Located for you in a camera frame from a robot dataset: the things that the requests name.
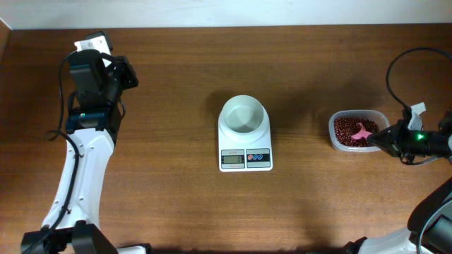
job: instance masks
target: white backdrop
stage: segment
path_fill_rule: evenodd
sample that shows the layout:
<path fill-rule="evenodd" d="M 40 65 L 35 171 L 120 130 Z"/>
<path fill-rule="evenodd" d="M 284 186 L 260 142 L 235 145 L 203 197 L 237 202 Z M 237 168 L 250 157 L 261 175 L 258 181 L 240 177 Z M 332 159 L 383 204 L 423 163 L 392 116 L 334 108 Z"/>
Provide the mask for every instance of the white backdrop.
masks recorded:
<path fill-rule="evenodd" d="M 13 29 L 451 23 L 452 0 L 0 0 Z"/>

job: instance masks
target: pink spoon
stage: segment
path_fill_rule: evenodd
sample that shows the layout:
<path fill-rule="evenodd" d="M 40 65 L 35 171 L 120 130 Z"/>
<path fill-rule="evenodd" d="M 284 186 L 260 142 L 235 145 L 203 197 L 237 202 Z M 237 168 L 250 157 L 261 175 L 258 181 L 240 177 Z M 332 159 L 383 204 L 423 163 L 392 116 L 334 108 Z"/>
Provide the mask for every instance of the pink spoon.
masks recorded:
<path fill-rule="evenodd" d="M 358 133 L 354 134 L 352 136 L 352 139 L 354 140 L 360 140 L 361 138 L 367 139 L 367 137 L 369 137 L 369 135 L 371 135 L 372 133 L 366 131 L 366 128 L 362 125 L 362 123 L 359 123 L 358 125 L 361 126 L 361 130 Z"/>

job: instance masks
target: white plastic container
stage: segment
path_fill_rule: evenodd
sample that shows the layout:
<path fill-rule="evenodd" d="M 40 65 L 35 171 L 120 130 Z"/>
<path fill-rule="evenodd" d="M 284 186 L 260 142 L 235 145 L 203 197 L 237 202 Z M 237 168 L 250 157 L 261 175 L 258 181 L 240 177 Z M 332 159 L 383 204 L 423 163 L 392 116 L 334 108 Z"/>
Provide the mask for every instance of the white plastic container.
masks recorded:
<path fill-rule="evenodd" d="M 389 127 L 389 121 L 384 116 L 383 113 L 375 111 L 375 110 L 346 110 L 346 111 L 339 111 L 338 113 L 334 114 L 330 118 L 330 123 L 328 124 L 330 128 L 330 138 L 331 138 L 331 144 L 333 147 L 339 151 L 344 152 L 376 152 L 379 151 L 380 148 L 376 146 L 372 147 L 349 147 L 346 145 L 343 145 L 339 143 L 338 139 L 336 138 L 336 134 L 334 132 L 334 121 L 341 117 L 362 117 L 364 119 L 372 120 L 376 125 L 379 127 L 379 130 L 382 131 Z"/>

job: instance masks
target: container of beans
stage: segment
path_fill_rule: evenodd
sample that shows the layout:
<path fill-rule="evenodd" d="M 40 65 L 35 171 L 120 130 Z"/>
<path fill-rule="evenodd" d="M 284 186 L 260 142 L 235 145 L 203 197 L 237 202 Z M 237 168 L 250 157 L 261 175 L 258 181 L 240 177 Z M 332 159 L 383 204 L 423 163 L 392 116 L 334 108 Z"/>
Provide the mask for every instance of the container of beans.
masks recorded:
<path fill-rule="evenodd" d="M 389 121 L 383 113 L 375 110 L 347 110 L 334 114 L 328 125 L 331 144 L 335 149 L 344 152 L 376 152 L 380 148 L 370 146 L 365 138 L 354 140 L 351 136 L 361 128 L 371 133 L 382 131 L 389 127 Z"/>

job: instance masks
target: red beans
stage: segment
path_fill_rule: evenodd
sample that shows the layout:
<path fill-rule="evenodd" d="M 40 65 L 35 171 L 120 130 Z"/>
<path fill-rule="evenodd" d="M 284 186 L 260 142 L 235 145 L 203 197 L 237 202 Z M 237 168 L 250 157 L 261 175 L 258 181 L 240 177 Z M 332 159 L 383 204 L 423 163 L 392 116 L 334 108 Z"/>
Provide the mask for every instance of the red beans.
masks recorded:
<path fill-rule="evenodd" d="M 363 119 L 360 117 L 341 117 L 334 121 L 334 133 L 339 143 L 349 147 L 370 147 L 372 146 L 367 139 L 362 138 L 360 140 L 352 139 L 352 135 L 358 133 L 361 130 L 362 125 L 366 128 L 366 131 L 376 133 L 379 131 L 379 127 L 372 120 Z"/>

